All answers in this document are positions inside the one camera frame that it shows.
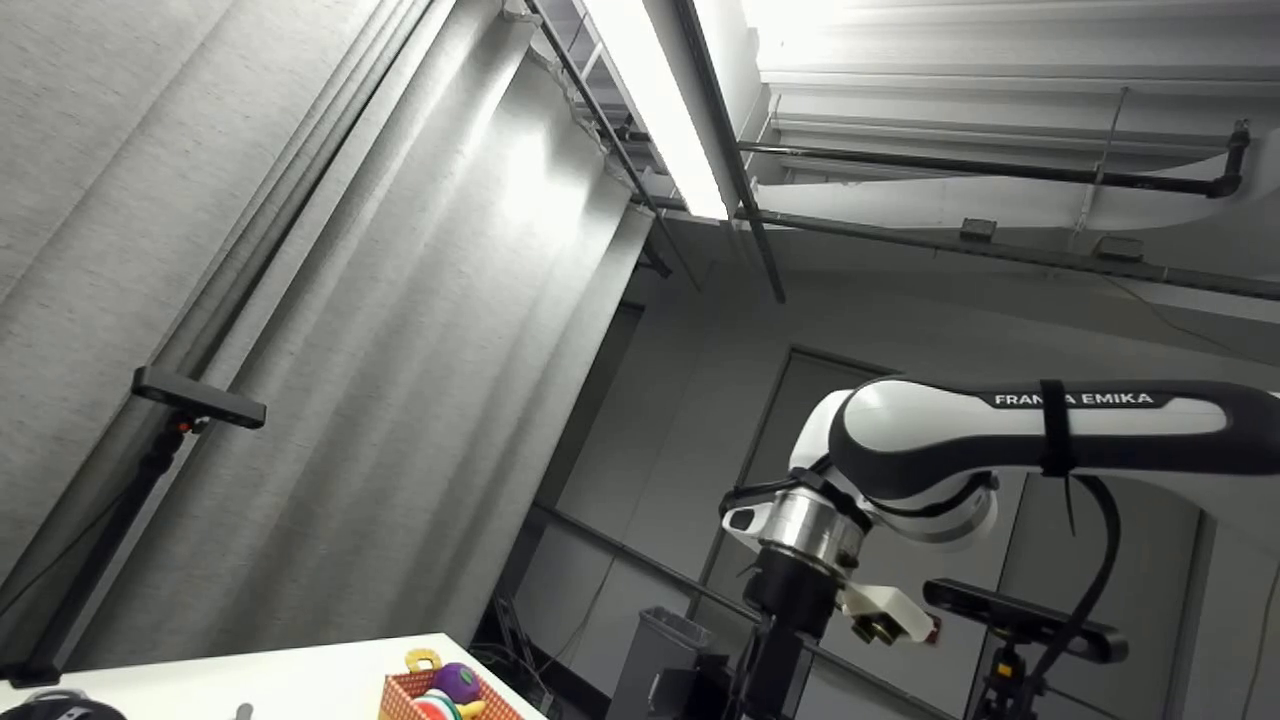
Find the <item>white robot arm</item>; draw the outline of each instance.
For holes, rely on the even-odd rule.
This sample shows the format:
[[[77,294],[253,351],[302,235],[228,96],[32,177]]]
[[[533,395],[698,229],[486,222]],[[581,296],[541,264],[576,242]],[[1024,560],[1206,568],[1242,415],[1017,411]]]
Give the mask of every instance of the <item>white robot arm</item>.
[[[788,484],[734,494],[719,525],[756,548],[756,651],[788,669],[846,607],[926,641],[929,616],[893,589],[851,584],[859,539],[893,530],[959,539],[998,511],[992,474],[1148,481],[1280,548],[1280,401],[1242,386],[934,388],[872,381],[822,401]],[[741,716],[788,716],[792,687],[749,687]]]

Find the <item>table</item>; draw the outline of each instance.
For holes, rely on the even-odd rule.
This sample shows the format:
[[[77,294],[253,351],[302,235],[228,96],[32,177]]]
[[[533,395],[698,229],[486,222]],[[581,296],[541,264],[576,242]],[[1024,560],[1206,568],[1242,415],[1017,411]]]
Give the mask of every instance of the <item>table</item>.
[[[378,720],[385,678],[402,674],[411,650],[472,664],[521,716],[546,720],[444,632],[70,674],[60,687],[105,702],[129,720],[237,720],[241,704],[253,704],[253,720]],[[3,683],[0,711],[35,693],[43,687],[15,693]]]

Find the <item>ceiling light fixture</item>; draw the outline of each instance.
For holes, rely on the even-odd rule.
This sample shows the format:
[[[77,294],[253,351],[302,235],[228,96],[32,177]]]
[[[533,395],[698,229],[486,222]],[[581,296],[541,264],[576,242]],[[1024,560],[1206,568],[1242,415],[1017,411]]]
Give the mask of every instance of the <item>ceiling light fixture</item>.
[[[687,218],[729,222],[708,149],[691,124],[646,0],[581,0],[581,11],[603,43],[603,60],[621,79],[628,106],[666,157]]]

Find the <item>ceiling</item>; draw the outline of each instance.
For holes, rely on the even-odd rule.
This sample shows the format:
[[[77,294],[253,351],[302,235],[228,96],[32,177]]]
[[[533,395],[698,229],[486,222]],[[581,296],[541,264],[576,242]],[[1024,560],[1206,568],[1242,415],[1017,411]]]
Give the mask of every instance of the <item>ceiling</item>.
[[[546,0],[632,127],[576,0]],[[756,60],[762,140],[1064,169],[1178,169],[1280,124],[1278,0],[702,0]],[[782,160],[764,184],[937,177]]]

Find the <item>white table surface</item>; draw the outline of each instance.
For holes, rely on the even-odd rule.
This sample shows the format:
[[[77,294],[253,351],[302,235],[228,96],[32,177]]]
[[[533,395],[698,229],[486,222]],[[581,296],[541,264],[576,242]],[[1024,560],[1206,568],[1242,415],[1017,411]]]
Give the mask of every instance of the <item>white table surface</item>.
[[[524,720],[546,720],[444,632],[70,674],[60,687],[105,702],[129,720],[237,720],[241,704],[253,704],[253,720],[378,720],[385,678],[405,674],[405,651],[411,650],[472,664]],[[3,683],[0,711],[35,693],[43,687],[15,693]]]

